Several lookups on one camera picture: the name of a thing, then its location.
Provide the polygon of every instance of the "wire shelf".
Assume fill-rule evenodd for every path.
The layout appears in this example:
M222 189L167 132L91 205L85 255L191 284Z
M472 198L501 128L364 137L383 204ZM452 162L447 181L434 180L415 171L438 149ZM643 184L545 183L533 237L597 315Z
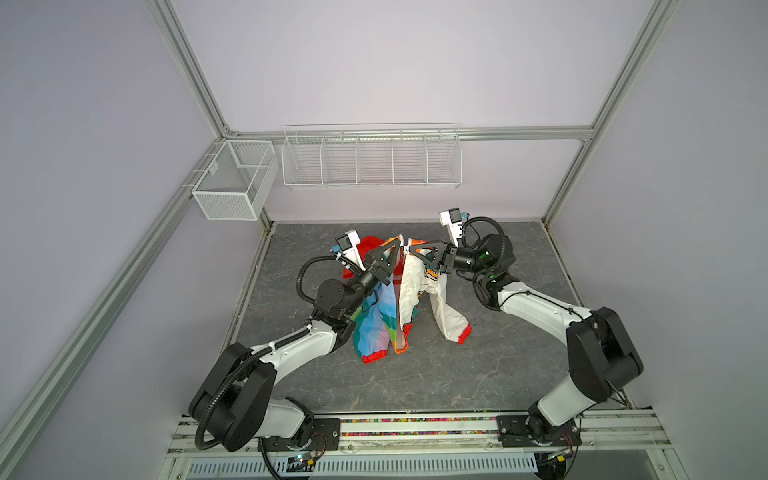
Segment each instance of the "wire shelf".
M286 186L457 187L462 182L457 125L331 127L285 127Z
M210 220L258 220L278 170L271 141L227 140L192 194Z

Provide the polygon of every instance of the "red fabric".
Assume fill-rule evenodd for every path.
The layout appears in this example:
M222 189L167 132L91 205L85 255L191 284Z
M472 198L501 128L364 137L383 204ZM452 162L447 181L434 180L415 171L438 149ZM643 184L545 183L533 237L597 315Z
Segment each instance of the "red fabric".
M411 333L412 326L413 326L413 322L406 323L406 325L402 328L402 335L406 338L406 346L403 347L401 350L398 350L397 347L395 347L395 353L397 353L398 355L408 351L408 334Z
M386 350L380 350L378 352L371 353L368 356L363 356L363 363L374 363L376 360L382 359L386 356Z
M366 253L373 250L376 247L380 247L381 244L384 243L384 240L380 238L376 238L373 236L363 237L360 239L360 245L357 246L357 251L360 253L360 258L365 258ZM355 276L354 273L350 272L348 269L344 269L344 277L343 278L352 278Z
M458 343L464 345L464 340L467 339L470 333L472 333L472 325L467 325L467 328L465 328L462 334L458 336Z

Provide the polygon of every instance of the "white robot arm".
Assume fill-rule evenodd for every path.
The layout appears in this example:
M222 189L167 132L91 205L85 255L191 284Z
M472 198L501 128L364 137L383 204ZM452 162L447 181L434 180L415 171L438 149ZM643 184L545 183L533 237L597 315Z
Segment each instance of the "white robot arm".
M563 429L575 428L576 415L605 401L642 373L640 357L613 310L592 311L561 302L510 275L507 270L515 261L511 241L494 220L468 219L458 209L443 212L440 218L451 241L419 244L419 252L410 253L439 272L470 273L471 277L462 278L472 281L483 306L518 316L568 348L568 375L531 406L525 424L509 435L547 445ZM498 232L468 245L462 232L474 222L490 223ZM338 239L339 245L332 249L336 255L310 259L301 268L296 290L314 307L304 328L265 345L248 349L234 343L225 349L190 404L189 413L199 422L195 438L199 449L220 442L234 451L254 436L277 436L297 447L307 445L313 414L295 399L272 400L270 394L275 383L299 366L341 347L355 327L351 315L379 282L389 282L399 257L399 239L372 250L364 261L357 253L358 242L351 230ZM355 276L346 283L325 280L314 299L303 292L301 283L307 267L321 260L341 260ZM234 385L244 379L243 387ZM206 429L213 441L203 440Z

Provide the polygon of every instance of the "white pants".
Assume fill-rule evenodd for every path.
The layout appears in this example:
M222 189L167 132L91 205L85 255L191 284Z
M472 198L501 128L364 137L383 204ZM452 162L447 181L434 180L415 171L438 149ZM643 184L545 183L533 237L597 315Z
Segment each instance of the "white pants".
M409 248L412 239L408 240ZM427 292L432 304L432 314L442 335L452 342L464 343L464 338L472 331L467 318L445 302L445 284L448 278L444 273L425 269L424 262L419 258L406 254L406 262L402 269L402 283L399 297L400 329L410 323L413 317L413 307L419 303L419 294Z

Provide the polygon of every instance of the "gray marble surface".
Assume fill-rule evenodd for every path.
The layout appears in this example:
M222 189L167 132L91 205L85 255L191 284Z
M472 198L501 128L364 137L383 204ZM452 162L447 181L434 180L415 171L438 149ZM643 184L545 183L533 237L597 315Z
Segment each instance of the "gray marble surface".
M517 257L510 272L536 290L573 303L541 225L502 226ZM296 273L310 257L328 254L334 239L352 228L361 237L382 239L399 233L406 239L447 237L446 228L438 223L279 224L237 341L246 346L267 343L300 328L311 305L296 295ZM316 263L305 276L304 288L313 296L322 280L341 274L336 262ZM527 409L567 374L561 343L515 316L484 308L470 282L451 275L447 299L472 325L463 345L443 338L429 296L424 295L407 352L397 355L390 346L386 358L366 365L350 340L275 385L273 398L292 396L315 412Z

